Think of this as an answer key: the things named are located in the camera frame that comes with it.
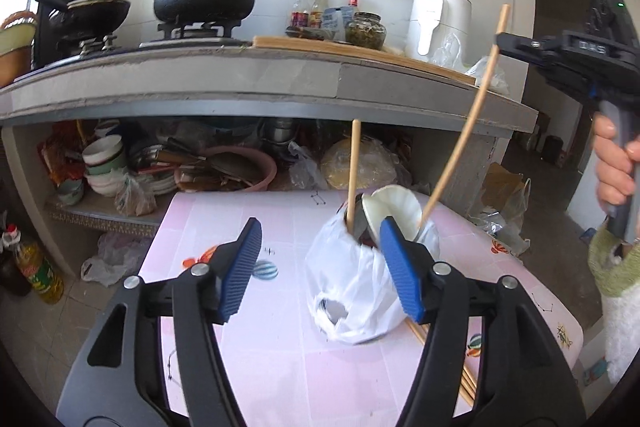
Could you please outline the right fluffy sleeve forearm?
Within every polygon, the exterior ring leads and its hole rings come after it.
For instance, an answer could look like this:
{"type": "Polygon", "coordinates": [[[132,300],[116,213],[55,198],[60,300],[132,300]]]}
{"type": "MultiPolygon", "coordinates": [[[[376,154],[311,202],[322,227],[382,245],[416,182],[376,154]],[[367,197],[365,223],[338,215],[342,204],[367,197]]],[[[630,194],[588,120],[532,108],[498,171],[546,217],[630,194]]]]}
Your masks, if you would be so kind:
{"type": "Polygon", "coordinates": [[[603,225],[589,244],[588,265],[601,294],[608,379],[617,385],[639,350],[639,244],[603,225]]]}

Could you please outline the person right hand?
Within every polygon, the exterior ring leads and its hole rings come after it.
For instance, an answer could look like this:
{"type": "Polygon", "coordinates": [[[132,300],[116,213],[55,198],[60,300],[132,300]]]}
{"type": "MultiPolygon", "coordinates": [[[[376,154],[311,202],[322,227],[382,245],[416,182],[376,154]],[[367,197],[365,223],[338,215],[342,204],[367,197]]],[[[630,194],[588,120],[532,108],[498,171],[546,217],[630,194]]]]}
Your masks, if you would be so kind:
{"type": "Polygon", "coordinates": [[[616,132],[611,119],[600,113],[594,116],[592,148],[597,156],[596,192],[605,212],[611,206],[625,204],[636,191],[636,181],[631,175],[639,164],[639,138],[619,146],[614,142],[616,132]]]}

